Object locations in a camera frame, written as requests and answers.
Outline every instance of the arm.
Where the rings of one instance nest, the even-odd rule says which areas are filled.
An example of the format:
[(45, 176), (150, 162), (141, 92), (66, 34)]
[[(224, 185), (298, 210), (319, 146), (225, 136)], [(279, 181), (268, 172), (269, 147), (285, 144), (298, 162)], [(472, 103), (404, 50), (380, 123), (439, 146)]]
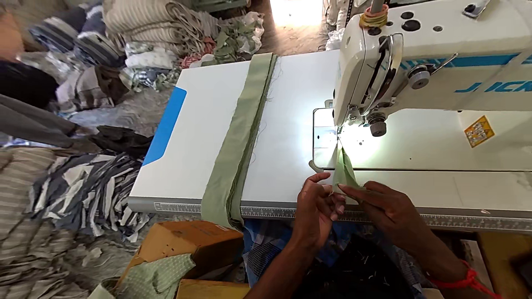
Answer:
[[(430, 278), (446, 283), (466, 278), (466, 265), (434, 235), (408, 196), (374, 181), (368, 181), (365, 189), (338, 187), (358, 201), (375, 226), (394, 245), (412, 255)], [(492, 298), (470, 287), (440, 289), (440, 292), (446, 299)]]
[(345, 198), (333, 195), (331, 185), (319, 185), (330, 173), (309, 177), (297, 196), (296, 220), (290, 241), (275, 257), (245, 299), (291, 298), (312, 260), (323, 247), (333, 225), (342, 214)]

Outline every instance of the floor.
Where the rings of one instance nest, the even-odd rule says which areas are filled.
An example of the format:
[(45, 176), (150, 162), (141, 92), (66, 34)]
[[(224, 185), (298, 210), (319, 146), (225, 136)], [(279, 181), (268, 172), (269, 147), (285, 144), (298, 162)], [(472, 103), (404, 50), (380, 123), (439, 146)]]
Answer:
[(259, 53), (287, 56), (325, 50), (330, 28), (323, 0), (252, 0), (250, 10), (264, 14)]

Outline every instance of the ruler scale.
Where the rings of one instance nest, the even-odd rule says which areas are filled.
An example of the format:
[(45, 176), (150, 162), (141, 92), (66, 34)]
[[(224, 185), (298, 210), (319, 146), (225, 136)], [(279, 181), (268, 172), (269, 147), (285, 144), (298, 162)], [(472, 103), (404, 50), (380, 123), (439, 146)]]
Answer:
[[(201, 204), (187, 203), (154, 203), (158, 212), (174, 213), (201, 213)], [(240, 213), (243, 218), (269, 218), (290, 219), (294, 218), (295, 208), (289, 207), (260, 207), (241, 206)], [(532, 234), (532, 219), (510, 217), (482, 217), (464, 215), (439, 215), (421, 214), (424, 221), (432, 228), (465, 229), (465, 230), (506, 230)], [(371, 223), (368, 216), (362, 211), (345, 211), (339, 220)]]

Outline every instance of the white table top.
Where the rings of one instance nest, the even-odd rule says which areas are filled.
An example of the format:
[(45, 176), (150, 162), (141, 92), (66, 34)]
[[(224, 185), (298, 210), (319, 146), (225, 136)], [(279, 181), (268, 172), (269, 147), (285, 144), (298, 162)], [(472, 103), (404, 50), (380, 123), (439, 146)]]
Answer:
[[(308, 166), (313, 151), (312, 112), (333, 96), (338, 54), (327, 51), (278, 59), (242, 201), (272, 206), (296, 202), (303, 181), (314, 174)], [(238, 62), (181, 73), (174, 94), (178, 97), (179, 88), (184, 89), (184, 102), (172, 104), (172, 95), (155, 136), (159, 140), (152, 143), (131, 197), (173, 202), (202, 198), (248, 66), (249, 62)], [(175, 114), (179, 108), (174, 125), (166, 114)], [(167, 143), (158, 138), (165, 134)], [(361, 184), (375, 180), (408, 194), (418, 207), (532, 211), (532, 180), (523, 172), (390, 170), (356, 171), (355, 175)]]

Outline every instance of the measuring scale on table edge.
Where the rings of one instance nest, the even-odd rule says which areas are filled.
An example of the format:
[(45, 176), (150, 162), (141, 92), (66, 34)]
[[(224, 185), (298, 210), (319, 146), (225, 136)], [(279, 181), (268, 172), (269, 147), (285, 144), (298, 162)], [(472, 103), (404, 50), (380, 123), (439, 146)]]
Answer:
[[(155, 202), (155, 210), (158, 212), (173, 212), (183, 214), (200, 214), (201, 204), (187, 203), (163, 203)], [(439, 210), (449, 211), (450, 214), (424, 213)], [(250, 206), (241, 205), (240, 214), (243, 218), (261, 218), (261, 219), (293, 219), (296, 209), (294, 207), (267, 207), (267, 206)], [(421, 217), (431, 228), (483, 231), (483, 230), (504, 230), (521, 232), (532, 235), (532, 213), (524, 211), (486, 211), (473, 209), (437, 209), (437, 208), (418, 208)], [(522, 218), (504, 217), (505, 214), (520, 214)], [(368, 216), (358, 210), (356, 205), (346, 206), (344, 215), (339, 217), (340, 221), (354, 221), (360, 223), (371, 223)]]

